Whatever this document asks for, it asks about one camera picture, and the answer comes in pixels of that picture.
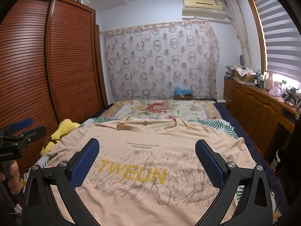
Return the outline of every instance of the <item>hand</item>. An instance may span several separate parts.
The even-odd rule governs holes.
[[[12,163],[12,165],[9,167],[9,173],[11,176],[13,176],[8,181],[8,187],[11,188],[11,193],[13,195],[18,194],[21,190],[21,183],[20,183],[20,173],[19,173],[19,166],[16,160]],[[0,173],[0,180],[4,181],[5,175]]]

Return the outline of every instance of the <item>window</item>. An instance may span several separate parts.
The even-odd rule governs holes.
[[[277,0],[249,0],[261,47],[261,72],[301,82],[301,36]]]

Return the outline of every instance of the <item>wooden wardrobe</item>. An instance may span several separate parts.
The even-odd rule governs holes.
[[[95,11],[74,0],[19,0],[0,25],[0,127],[32,118],[50,136],[107,105]],[[43,140],[24,150],[25,172]]]

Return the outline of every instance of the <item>bolt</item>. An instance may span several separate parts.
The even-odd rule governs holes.
[[[40,166],[39,166],[38,164],[35,164],[35,165],[32,166],[32,169],[35,171],[35,170],[37,170],[39,167],[40,167]]]
[[[231,168],[236,167],[236,164],[233,161],[228,162],[228,166]]]
[[[59,165],[60,167],[65,167],[67,165],[67,161],[61,161]]]
[[[256,166],[256,169],[257,169],[258,171],[262,171],[262,170],[263,170],[263,167],[262,167],[261,165],[257,165],[257,166]]]

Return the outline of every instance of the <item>window blind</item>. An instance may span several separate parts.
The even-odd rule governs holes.
[[[263,28],[268,71],[301,82],[301,36],[277,0],[254,0]]]

